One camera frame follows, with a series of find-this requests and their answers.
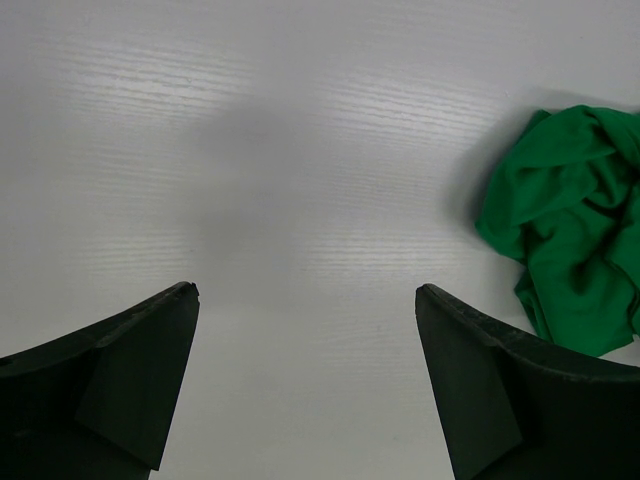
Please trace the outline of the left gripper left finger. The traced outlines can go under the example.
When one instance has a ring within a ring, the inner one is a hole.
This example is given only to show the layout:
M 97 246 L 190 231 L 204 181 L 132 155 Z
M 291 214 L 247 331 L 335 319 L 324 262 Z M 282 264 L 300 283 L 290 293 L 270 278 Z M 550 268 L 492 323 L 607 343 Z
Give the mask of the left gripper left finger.
M 147 479 L 159 470 L 199 315 L 180 282 L 1 360 L 4 479 Z

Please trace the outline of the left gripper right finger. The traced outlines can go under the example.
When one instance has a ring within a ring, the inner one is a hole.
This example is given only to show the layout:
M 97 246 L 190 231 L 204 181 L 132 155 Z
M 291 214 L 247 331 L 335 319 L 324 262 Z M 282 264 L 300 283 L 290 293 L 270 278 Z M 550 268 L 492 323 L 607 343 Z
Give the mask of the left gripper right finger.
M 639 370 L 490 317 L 433 284 L 415 313 L 457 479 L 636 479 Z

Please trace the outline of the green t shirt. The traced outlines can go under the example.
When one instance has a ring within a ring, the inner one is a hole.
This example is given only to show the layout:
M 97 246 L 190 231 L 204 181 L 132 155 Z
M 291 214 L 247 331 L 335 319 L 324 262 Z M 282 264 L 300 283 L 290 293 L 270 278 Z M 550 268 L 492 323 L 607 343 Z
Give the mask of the green t shirt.
M 495 168 L 479 236 L 518 262 L 534 330 L 599 357 L 639 333 L 639 117 L 578 105 L 536 112 Z

